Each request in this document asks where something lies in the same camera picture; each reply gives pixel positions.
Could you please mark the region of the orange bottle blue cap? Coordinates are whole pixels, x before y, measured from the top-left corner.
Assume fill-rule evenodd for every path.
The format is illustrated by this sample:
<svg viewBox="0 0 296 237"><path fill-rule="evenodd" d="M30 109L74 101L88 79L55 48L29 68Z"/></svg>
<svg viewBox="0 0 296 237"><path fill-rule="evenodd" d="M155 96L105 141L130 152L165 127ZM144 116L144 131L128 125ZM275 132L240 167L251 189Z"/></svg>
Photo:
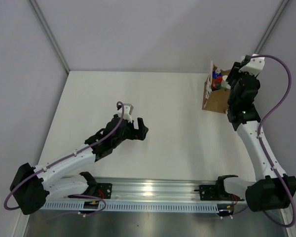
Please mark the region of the orange bottle blue cap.
<svg viewBox="0 0 296 237"><path fill-rule="evenodd" d="M216 79L217 77L222 77L222 73L220 69L215 69L212 73L212 77Z"/></svg>

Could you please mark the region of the dark green bottle red cap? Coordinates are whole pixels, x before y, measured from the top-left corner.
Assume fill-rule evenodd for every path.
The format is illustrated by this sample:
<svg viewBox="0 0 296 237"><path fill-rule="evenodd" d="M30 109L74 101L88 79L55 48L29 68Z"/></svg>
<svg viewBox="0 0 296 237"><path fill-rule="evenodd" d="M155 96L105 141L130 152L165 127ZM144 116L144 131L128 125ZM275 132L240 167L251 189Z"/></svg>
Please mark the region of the dark green bottle red cap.
<svg viewBox="0 0 296 237"><path fill-rule="evenodd" d="M212 91L216 91L216 90L221 89L222 81L223 81L222 76L213 77L212 84L211 84Z"/></svg>

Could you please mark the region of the green bottle white cap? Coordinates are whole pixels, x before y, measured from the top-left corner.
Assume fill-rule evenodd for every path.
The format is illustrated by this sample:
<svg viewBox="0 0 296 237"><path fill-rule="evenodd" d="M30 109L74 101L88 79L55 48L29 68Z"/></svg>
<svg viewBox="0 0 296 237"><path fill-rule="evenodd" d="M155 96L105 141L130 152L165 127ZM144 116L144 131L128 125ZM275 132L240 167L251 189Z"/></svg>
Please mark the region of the green bottle white cap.
<svg viewBox="0 0 296 237"><path fill-rule="evenodd" d="M222 82L221 82L221 88L223 89L223 85L226 85L226 84L228 84L228 82L226 81L226 79L227 79L227 75L224 75L223 77L222 77Z"/></svg>

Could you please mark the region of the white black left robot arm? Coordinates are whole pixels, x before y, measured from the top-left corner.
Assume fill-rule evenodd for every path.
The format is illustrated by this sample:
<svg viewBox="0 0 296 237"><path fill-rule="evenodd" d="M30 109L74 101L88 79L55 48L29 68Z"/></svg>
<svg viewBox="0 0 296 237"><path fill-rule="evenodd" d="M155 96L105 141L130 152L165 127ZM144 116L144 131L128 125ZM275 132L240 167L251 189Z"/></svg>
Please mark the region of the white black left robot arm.
<svg viewBox="0 0 296 237"><path fill-rule="evenodd" d="M86 139L71 154L43 165L32 167L26 163L20 166L10 186L17 208L29 215L50 199L102 197L96 179L88 171L72 178L64 176L110 155L125 140L145 140L148 127L142 118L137 122L138 127L135 128L133 120L114 115L106 127Z"/></svg>

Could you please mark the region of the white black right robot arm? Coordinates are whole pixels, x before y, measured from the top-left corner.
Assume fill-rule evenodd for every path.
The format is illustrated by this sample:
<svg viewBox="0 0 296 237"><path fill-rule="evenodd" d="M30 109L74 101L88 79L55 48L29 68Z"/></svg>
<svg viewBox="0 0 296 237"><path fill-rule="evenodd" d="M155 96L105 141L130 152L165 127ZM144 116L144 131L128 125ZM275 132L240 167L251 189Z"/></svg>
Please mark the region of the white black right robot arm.
<svg viewBox="0 0 296 237"><path fill-rule="evenodd" d="M171 163L197 159L201 176L212 178L198 186L200 200L224 201L227 211L239 201L253 212L294 204L296 178L278 163L253 104L260 87L255 64L263 66L264 59L235 63L228 71L212 65L201 109L162 102L158 113L148 115L152 156Z"/></svg>

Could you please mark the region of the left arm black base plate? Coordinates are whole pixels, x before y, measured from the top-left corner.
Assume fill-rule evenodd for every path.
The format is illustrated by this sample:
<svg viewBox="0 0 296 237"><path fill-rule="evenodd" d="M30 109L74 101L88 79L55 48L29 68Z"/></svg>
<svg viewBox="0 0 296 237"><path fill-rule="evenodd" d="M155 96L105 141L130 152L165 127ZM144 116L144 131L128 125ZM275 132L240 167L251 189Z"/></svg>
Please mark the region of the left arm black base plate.
<svg viewBox="0 0 296 237"><path fill-rule="evenodd" d="M97 183L90 185L84 195L95 196L101 199L110 199L112 194L112 183Z"/></svg>

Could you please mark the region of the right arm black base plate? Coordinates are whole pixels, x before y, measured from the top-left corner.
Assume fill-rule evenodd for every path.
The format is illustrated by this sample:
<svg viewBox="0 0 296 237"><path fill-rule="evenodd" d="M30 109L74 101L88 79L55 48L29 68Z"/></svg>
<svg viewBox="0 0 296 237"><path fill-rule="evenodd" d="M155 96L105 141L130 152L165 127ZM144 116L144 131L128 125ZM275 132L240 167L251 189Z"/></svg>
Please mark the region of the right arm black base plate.
<svg viewBox="0 0 296 237"><path fill-rule="evenodd" d="M203 201L244 201L244 199L229 194L217 185L199 185L195 192L199 193Z"/></svg>

